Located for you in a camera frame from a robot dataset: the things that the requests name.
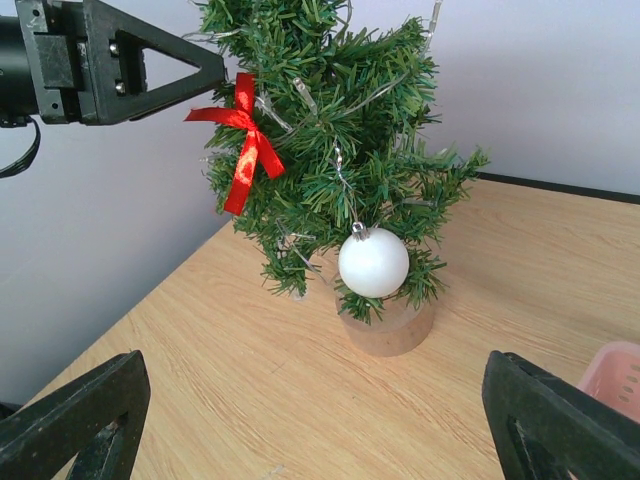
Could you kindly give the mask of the red bow ornament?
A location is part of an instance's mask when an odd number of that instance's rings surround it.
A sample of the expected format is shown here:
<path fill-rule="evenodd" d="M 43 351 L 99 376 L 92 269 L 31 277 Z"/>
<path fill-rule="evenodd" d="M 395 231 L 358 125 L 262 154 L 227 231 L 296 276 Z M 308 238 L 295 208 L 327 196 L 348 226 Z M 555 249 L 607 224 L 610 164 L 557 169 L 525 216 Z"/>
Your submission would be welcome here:
<path fill-rule="evenodd" d="M 186 122 L 214 122 L 246 132 L 246 137 L 232 179 L 223 210 L 240 215 L 253 185 L 256 166 L 260 163 L 270 179 L 285 173 L 285 167 L 267 137 L 253 119 L 255 105 L 255 76 L 251 73 L 236 75 L 234 107 L 205 107 L 192 109 Z"/>

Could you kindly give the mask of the white ball ornament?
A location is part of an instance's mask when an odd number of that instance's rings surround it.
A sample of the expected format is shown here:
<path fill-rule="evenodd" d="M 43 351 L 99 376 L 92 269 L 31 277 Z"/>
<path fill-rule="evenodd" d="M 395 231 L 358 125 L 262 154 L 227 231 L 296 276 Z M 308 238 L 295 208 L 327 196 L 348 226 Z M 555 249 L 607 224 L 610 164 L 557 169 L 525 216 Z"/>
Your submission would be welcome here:
<path fill-rule="evenodd" d="M 396 292 L 409 272 L 409 254 L 403 241 L 384 228 L 352 234 L 341 246 L 338 269 L 341 280 L 354 293 L 382 298 Z"/>

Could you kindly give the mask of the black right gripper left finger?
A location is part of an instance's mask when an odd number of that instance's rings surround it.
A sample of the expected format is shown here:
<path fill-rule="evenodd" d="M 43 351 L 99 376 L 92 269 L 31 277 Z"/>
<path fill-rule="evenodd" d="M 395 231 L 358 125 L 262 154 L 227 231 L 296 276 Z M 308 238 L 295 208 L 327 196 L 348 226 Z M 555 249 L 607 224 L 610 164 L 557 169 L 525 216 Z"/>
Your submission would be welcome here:
<path fill-rule="evenodd" d="M 1 421 L 1 477 L 131 477 L 151 398 L 144 357 L 114 356 Z"/>

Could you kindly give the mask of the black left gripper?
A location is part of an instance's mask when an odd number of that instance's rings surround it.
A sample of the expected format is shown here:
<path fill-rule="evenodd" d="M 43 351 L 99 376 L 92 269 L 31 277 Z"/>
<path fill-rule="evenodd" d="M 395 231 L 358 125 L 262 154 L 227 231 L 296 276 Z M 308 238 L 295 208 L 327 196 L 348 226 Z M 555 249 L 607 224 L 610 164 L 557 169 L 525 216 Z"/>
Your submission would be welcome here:
<path fill-rule="evenodd" d="M 223 57 L 103 1 L 17 1 L 38 114 L 48 124 L 136 121 L 226 79 Z"/>

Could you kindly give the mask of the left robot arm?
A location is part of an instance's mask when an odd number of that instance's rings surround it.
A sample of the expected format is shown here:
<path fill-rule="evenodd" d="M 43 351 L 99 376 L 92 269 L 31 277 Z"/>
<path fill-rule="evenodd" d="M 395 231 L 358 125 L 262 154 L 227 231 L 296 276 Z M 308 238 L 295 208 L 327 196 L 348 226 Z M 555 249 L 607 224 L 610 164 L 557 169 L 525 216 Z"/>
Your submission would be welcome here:
<path fill-rule="evenodd" d="M 1 19 L 1 125 L 137 121 L 218 87 L 222 56 L 103 1 L 18 1 Z M 151 89 L 144 53 L 194 73 Z"/>

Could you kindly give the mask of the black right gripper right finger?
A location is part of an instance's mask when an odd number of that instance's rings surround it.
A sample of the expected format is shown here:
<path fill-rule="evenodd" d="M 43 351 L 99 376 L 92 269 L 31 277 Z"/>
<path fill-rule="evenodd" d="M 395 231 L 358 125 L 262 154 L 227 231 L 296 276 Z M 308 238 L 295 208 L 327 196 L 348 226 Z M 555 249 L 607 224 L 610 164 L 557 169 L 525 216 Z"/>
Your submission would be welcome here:
<path fill-rule="evenodd" d="M 482 402 L 506 479 L 639 477 L 639 424 L 515 353 L 490 353 Z"/>

